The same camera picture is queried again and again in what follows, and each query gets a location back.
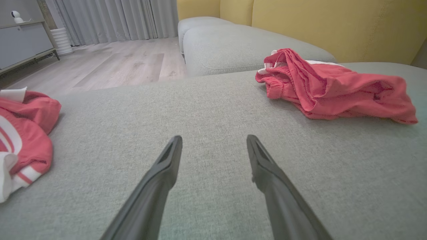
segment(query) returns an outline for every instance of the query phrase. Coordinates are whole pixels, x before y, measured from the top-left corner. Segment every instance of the gray fabric upholstery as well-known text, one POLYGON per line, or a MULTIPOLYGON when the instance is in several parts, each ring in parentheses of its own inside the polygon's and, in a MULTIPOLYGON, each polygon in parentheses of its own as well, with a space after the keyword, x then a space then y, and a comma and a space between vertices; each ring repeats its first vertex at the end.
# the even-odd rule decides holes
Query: gray fabric upholstery
POLYGON ((98 239, 174 135, 184 144, 159 239, 272 239, 247 134, 259 137, 334 239, 424 239, 427 70, 345 65, 406 78, 419 123, 310 120, 268 99, 255 71, 58 98, 52 168, 0 205, 1 239, 98 239))
POLYGON ((223 20, 221 18, 215 17, 195 17, 195 18, 186 18, 178 23, 178 38, 179 38, 179 48, 181 49, 181 54, 184 54, 184 46, 182 44, 184 40, 185 33, 193 28, 198 26, 209 26, 209 25, 222 25, 222 24, 234 24, 230 21, 223 20))
POLYGON ((281 48, 292 48, 306 60, 336 62, 321 48, 244 25, 196 27, 184 37, 189 76, 259 70, 264 66, 264 58, 281 48))

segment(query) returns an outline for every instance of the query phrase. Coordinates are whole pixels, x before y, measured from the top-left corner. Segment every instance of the wall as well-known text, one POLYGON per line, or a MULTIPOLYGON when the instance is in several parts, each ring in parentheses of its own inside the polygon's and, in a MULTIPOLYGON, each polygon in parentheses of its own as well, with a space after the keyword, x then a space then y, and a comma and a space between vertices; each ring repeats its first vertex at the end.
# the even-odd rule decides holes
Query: wall
POLYGON ((37 0, 0 0, 0 26, 15 24, 10 15, 13 10, 18 11, 24 21, 30 18, 34 21, 43 20, 37 0))
POLYGON ((411 65, 427 69, 427 39, 424 41, 411 65))

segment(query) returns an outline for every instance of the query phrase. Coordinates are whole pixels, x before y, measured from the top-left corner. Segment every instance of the cabinet leg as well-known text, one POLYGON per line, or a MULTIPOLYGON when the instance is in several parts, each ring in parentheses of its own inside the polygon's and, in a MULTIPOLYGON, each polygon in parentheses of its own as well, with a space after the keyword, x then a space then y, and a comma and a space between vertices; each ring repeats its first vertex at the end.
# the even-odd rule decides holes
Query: cabinet leg
POLYGON ((57 58, 57 59, 58 59, 58 61, 59 61, 59 56, 58 56, 58 53, 56 52, 56 50, 54 50, 54 51, 53 51, 53 53, 55 54, 56 58, 57 58))

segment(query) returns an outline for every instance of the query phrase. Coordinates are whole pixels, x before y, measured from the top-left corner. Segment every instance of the sofa seam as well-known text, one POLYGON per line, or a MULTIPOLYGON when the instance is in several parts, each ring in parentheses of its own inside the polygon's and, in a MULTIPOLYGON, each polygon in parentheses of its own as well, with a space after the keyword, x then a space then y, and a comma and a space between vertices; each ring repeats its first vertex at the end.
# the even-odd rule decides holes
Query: sofa seam
POLYGON ((375 21, 375 24, 374 24, 374 27, 372 29, 371 34, 369 35, 368 44, 366 45, 366 47, 365 47, 365 49, 363 51, 363 55, 361 57, 361 61, 365 61, 365 57, 368 54, 368 50, 371 48, 372 42, 374 40, 374 36, 376 35, 376 30, 377 30, 378 26, 380 25, 380 21, 383 18, 383 16, 385 15, 385 9, 389 6, 389 4, 390 4, 390 1, 389 0, 385 0, 383 2, 383 5, 381 6, 380 14, 378 15, 378 17, 377 17, 377 19, 375 21))
POLYGON ((252 0, 252 4, 251 4, 251 15, 250 15, 250 18, 251 18, 251 20, 250 20, 250 24, 251 24, 251 26, 252 26, 252 20, 254 19, 254 0, 252 0))

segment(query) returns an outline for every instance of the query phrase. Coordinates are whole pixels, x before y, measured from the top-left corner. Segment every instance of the wooden floor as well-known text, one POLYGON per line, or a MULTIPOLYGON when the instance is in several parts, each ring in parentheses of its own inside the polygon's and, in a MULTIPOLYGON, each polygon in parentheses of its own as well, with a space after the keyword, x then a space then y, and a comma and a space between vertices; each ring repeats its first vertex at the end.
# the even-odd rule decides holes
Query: wooden floor
POLYGON ((73 54, 60 57, 60 61, 56 57, 47 58, 0 76, 2 89, 28 87, 54 97, 185 77, 178 38, 113 42, 73 49, 73 54))

